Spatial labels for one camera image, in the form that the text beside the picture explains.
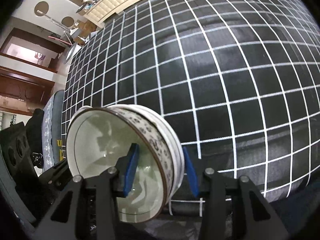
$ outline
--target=brown bowl rim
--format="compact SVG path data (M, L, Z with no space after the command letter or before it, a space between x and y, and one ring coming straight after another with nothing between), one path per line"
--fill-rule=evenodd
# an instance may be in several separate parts
M153 150L152 147L150 146L150 143L146 140L146 138L145 138L145 137L143 136L143 134L139 131L139 129L137 129L131 122L127 121L127 119L125 119L123 116L121 116L121 115L119 115L118 113L112 111L111 108L91 107L91 108L89 108L89 109L85 109L85 110L81 111L80 113L78 113L78 115L72 120L72 122L68 125L68 127L70 128L71 125L73 124L73 122L74 122L79 116L81 116L82 114L84 114L84 113L86 113L86 112L92 111L92 110L105 111L105 112L107 112L107 113L113 114L113 115L115 115L116 117L120 118L120 119L121 119L122 121L124 121L127 125L129 125L129 126L139 135L139 137L142 139L142 141L147 145L149 151L150 151L151 154L153 155L153 158L156 160L156 163L157 163L157 165L158 165L158 168L159 168L159 171L160 171L160 175L161 175L161 178L162 178L163 189L164 189L164 190L163 190L164 195L163 195L163 201L162 201L161 207L160 207L159 211L156 213L156 215L154 215L154 217L158 216L158 215L161 213L161 211L162 211L162 209L163 209L163 207L165 206L165 203L166 203L166 201L167 201L167 180L166 180L166 178L165 178L164 171L163 171L163 168L162 168L161 163L160 163L160 161L159 161L159 158L157 157L156 153L154 152L154 150ZM143 119L147 120L147 121L150 123L150 125L152 125L153 127L155 127L152 122L150 122L148 119L146 119L146 117L144 117L144 116L141 116L141 117L142 117ZM66 141L67 141L67 139L68 139L68 134L69 134L69 129L68 129L68 132L67 132ZM145 221L142 221L142 222L137 222L137 223L144 223L144 222L146 222L146 221L149 221L149 220L153 219L154 217L149 218L148 220L145 220Z

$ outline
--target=white bowl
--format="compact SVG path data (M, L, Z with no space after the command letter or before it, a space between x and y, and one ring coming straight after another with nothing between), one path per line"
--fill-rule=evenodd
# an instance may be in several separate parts
M147 134L142 134L133 119L150 126L150 132L146 130ZM161 143L157 149L167 151L168 156L156 152L155 146L149 143L150 136L160 138L161 134L140 115L116 108L79 109L68 128L67 160L73 176L97 176L126 155L131 143L139 144L140 157L132 190L126 198L117 198L119 218L124 222L143 222L155 217L172 190L174 175L169 149Z
M181 143L175 131L169 125L169 123L161 117L157 112L147 108L145 106L140 105L112 105L110 108L122 108L131 111L135 111L144 117L146 117L149 121L151 121L156 128L160 131L164 140L166 141L170 153L172 155L172 162L174 168L174 178L173 178L173 186L170 192L169 198L167 202L172 198L173 194L179 189L181 186L183 176L184 176L184 156L183 150L181 147Z

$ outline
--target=wooden cabinet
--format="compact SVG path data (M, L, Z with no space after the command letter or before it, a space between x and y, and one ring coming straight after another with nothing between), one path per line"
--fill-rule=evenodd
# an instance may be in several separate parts
M0 95L45 106L54 82L0 67Z

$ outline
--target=checkered cloth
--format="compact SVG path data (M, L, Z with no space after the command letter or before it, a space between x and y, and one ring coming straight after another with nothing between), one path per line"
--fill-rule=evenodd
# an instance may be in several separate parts
M320 166L319 28L300 0L142 0L74 58L62 134L83 105L161 114L197 169L274 201ZM164 212L202 216L186 179Z

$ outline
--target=blue gripper pad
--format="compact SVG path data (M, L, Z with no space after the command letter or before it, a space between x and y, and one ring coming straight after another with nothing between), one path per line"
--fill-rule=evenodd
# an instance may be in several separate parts
M190 186L190 190L192 194L197 197L199 195L199 187L198 187L198 178L195 171L195 168L193 167L193 164L190 160L188 150L186 147L183 147L183 155L184 155L184 161L187 171L187 178Z
M133 180L136 175L138 160L139 160L139 145L135 144L133 154L131 155L131 158L128 163L125 176L124 176L124 188L123 188L124 197L127 197L127 195L132 189Z

